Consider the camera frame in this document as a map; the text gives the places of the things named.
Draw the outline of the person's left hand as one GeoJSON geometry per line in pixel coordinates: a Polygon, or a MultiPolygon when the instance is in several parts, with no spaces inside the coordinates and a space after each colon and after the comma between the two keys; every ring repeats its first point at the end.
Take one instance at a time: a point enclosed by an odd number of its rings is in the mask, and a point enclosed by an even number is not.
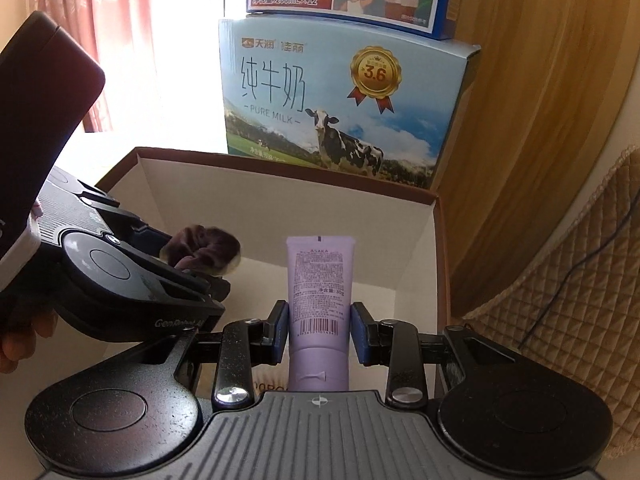
{"type": "Polygon", "coordinates": [[[37,337],[50,338],[58,325],[53,309],[40,309],[1,327],[1,373],[11,374],[18,362],[34,355],[37,337]]]}

